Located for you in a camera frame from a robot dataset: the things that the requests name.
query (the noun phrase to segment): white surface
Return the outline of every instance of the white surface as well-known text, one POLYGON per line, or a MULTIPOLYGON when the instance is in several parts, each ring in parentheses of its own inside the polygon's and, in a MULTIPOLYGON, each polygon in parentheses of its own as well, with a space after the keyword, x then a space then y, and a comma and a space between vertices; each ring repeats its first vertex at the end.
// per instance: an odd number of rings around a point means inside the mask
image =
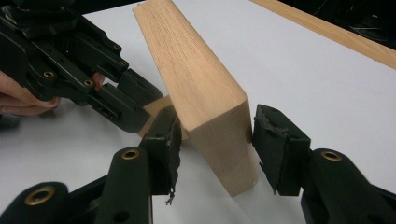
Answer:
MULTIPOLYGON (((373 184, 396 192, 396 71, 247 0, 176 0, 186 18, 257 104, 280 109, 311 148, 346 154, 373 184)), ((132 5, 88 15, 122 57, 166 93, 132 5)), ((0 211, 24 189, 60 181, 77 189, 105 175, 113 154, 137 146, 88 107, 63 100, 52 115, 0 132, 0 211)), ((304 223, 300 199, 272 194, 264 173, 230 198, 201 155, 183 143, 177 197, 154 197, 155 223, 304 223)))

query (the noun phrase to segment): white table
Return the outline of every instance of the white table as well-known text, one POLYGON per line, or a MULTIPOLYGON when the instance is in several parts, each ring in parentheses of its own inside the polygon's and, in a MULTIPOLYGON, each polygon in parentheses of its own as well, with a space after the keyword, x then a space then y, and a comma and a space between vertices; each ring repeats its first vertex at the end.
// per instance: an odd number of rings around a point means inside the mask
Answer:
MULTIPOLYGON (((396 71, 247 0, 176 0, 256 105, 280 109, 311 148, 346 154, 373 184, 396 192, 396 71)), ((131 67, 166 90, 132 5, 87 15, 123 47, 131 67)), ((54 113, 20 118, 0 131, 0 211, 24 189, 60 181, 77 189, 107 173, 113 154, 137 146, 88 107, 68 100, 54 113)), ((300 199, 272 193, 264 173, 254 189, 230 198, 189 141, 182 145, 176 199, 153 198, 155 223, 304 223, 300 199)))

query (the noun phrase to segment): wood grain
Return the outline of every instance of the wood grain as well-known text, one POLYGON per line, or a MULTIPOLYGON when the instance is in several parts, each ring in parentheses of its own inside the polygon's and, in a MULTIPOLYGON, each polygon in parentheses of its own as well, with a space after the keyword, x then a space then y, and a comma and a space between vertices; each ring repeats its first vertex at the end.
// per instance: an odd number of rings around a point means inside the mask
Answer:
POLYGON ((134 14, 194 146, 231 196, 257 181, 248 96, 171 0, 134 14))
POLYGON ((307 14, 277 0, 251 0, 276 14, 294 21, 320 35, 357 51, 371 59, 396 69, 396 50, 387 48, 370 39, 356 35, 334 24, 307 14))

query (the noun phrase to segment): human hand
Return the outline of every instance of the human hand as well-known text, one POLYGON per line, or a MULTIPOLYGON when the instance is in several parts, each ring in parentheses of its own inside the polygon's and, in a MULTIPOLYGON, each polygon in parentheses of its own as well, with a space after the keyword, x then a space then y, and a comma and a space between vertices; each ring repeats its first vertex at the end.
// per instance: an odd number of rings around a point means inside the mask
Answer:
MULTIPOLYGON (((99 89, 103 77, 96 73, 92 80, 99 89)), ((26 88, 22 88, 11 77, 0 71, 0 114, 32 116, 42 114, 59 105, 61 98, 54 97, 43 102, 35 98, 26 88)))

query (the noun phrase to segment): rectangular wooden block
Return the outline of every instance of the rectangular wooden block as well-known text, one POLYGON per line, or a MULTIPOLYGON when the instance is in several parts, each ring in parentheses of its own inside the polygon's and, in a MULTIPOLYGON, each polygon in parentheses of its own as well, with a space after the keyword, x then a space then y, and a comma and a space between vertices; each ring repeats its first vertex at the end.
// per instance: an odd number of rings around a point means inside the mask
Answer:
POLYGON ((170 0, 134 14, 194 146, 230 195, 257 181, 248 96, 170 0))

